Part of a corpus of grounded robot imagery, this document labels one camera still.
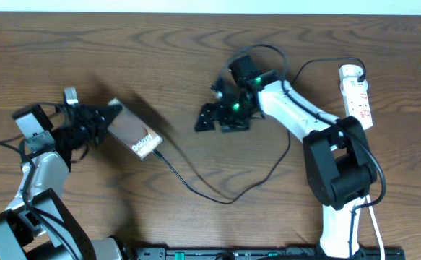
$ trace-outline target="small box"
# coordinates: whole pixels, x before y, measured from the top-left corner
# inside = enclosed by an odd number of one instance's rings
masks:
[[[139,159],[144,160],[163,139],[133,114],[117,98],[109,105],[122,105],[122,111],[108,127],[108,131],[123,145],[127,146]]]

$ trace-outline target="electrical outlet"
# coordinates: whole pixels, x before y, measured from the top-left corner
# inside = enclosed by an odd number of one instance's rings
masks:
[[[345,112],[347,116],[354,116],[363,126],[369,129],[372,123],[368,99],[368,81],[358,82],[358,77],[363,74],[359,66],[347,64],[339,69],[340,92],[343,95]]]

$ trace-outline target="white wall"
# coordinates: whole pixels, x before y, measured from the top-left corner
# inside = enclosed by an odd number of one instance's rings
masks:
[[[0,11],[421,15],[421,0],[0,0]]]

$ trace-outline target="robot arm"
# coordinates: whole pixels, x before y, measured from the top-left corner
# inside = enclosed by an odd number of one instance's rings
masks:
[[[327,256],[347,258],[351,243],[354,254],[359,250],[359,210],[356,211],[351,241],[350,211],[354,206],[364,203],[370,185],[376,181],[376,170],[361,148],[344,136],[342,131],[354,134],[367,146],[361,123],[355,115],[339,119],[322,111],[294,91],[287,81],[285,89],[289,91],[289,97],[286,96],[278,74],[275,71],[262,74],[250,56],[236,59],[230,65],[230,71],[240,89],[239,98],[228,91],[226,86],[214,87],[219,99],[215,104],[204,105],[195,130],[214,129],[213,121],[219,121],[224,132],[248,130],[248,121],[256,111],[277,119],[303,143],[308,184],[323,204],[322,250]],[[333,124],[317,120],[305,109]],[[346,149],[347,152],[335,158],[332,154],[335,149]]]
[[[88,143],[98,146],[122,107],[79,104],[75,89],[69,88],[64,93],[64,104],[56,108],[66,114],[63,126],[57,129],[52,129],[53,124],[39,105],[13,115],[35,168],[30,162],[22,164],[23,177],[16,196],[0,214],[0,259],[122,259],[117,241],[90,241],[61,201],[63,184],[71,171],[72,150]],[[30,185],[23,191],[26,181]],[[27,192],[35,212],[52,228],[26,207],[23,192]],[[45,233],[50,241],[28,252],[22,249]]]

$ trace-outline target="wooden table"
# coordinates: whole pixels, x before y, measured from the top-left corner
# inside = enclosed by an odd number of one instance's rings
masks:
[[[284,50],[290,79],[314,58],[365,62],[374,120],[366,133],[388,185],[376,207],[383,241],[401,246],[407,259],[421,259],[421,17],[0,13],[0,139],[19,133],[14,110],[60,102],[63,89],[75,86],[81,102],[118,97],[165,133],[161,153],[195,189],[222,198],[186,161],[234,196],[273,166],[287,146],[285,128],[273,118],[237,134],[196,134],[193,127],[200,106],[214,102],[209,87],[225,60],[254,43]],[[276,54],[253,53],[263,69],[282,69]],[[295,88],[344,116],[340,65],[310,65]],[[0,147],[0,212],[21,177],[19,156]],[[380,184],[371,190],[377,197]],[[268,183],[224,206],[187,191],[156,158],[139,162],[108,138],[74,165],[64,203],[91,239],[117,234],[171,247],[285,246],[317,243],[322,229],[296,139]],[[377,244],[367,210],[360,242]]]

